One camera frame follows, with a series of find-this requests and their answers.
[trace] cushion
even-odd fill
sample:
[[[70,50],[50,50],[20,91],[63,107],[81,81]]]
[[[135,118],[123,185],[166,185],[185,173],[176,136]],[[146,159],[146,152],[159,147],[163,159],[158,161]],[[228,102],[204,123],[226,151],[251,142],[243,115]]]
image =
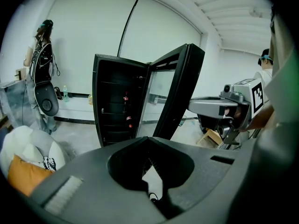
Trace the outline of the cushion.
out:
[[[43,156],[38,151],[37,147],[35,147],[33,144],[27,144],[25,147],[22,156],[20,156],[25,161],[29,160],[32,162],[43,162]]]
[[[30,143],[33,144],[41,152],[43,157],[49,156],[50,147],[53,138],[42,130],[33,130],[30,134]]]
[[[62,166],[66,164],[63,149],[56,142],[52,142],[49,151],[49,158],[55,160],[56,170],[59,170]]]
[[[8,183],[26,196],[53,172],[23,161],[14,155],[8,172]]]
[[[32,131],[27,126],[21,126],[5,136],[0,152],[0,168],[5,178],[7,178],[9,165],[14,158],[14,154],[22,156],[27,144],[32,143],[29,141]]]

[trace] jeans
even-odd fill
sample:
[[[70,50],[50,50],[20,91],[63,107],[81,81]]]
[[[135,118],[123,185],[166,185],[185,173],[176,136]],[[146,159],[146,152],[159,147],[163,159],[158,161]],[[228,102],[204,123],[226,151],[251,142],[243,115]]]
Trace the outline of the jeans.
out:
[[[54,117],[49,117],[45,115],[47,123],[44,121],[39,111],[39,107],[36,102],[36,97],[34,94],[35,84],[30,78],[27,80],[26,86],[27,86],[27,93],[28,93],[29,103],[31,104],[32,113],[36,119],[39,129],[47,132],[48,134],[51,134],[52,131],[56,130]]]

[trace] cap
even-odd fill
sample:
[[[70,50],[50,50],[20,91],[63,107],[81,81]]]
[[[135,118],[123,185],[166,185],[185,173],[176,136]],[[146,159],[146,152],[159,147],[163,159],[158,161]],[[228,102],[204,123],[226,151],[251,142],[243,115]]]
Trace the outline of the cap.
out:
[[[53,21],[52,20],[44,20],[43,23],[39,26],[41,28],[42,26],[47,26],[47,27],[52,27],[53,26]]]
[[[269,54],[269,48],[263,50],[263,53],[262,53],[261,57],[264,57],[264,55],[268,55],[268,54]],[[258,62],[257,62],[257,63],[258,63],[259,65],[262,65],[261,58],[258,59]]]

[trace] black backpack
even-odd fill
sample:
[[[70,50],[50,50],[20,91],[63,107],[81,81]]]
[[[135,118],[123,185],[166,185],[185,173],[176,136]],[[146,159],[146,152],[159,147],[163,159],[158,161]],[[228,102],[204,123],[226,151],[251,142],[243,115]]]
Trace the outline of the black backpack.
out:
[[[43,46],[41,39],[36,44],[33,52],[29,75],[35,83],[34,94],[36,102],[47,116],[54,116],[59,110],[57,96],[51,83],[54,75],[55,57],[51,43]]]
[[[57,76],[60,76],[60,71],[55,62],[52,44],[42,45],[41,39],[37,41],[36,48],[31,59],[29,74],[35,84],[51,81],[54,75],[54,64],[57,68]]]

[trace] sleeve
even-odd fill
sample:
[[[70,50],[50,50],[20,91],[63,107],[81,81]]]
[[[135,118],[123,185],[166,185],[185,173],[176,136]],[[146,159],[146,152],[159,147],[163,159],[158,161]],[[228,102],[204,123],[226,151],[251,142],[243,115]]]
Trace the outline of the sleeve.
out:
[[[36,39],[34,37],[31,38],[30,43],[29,43],[29,47],[32,48],[33,50],[35,50],[35,48],[36,48]]]

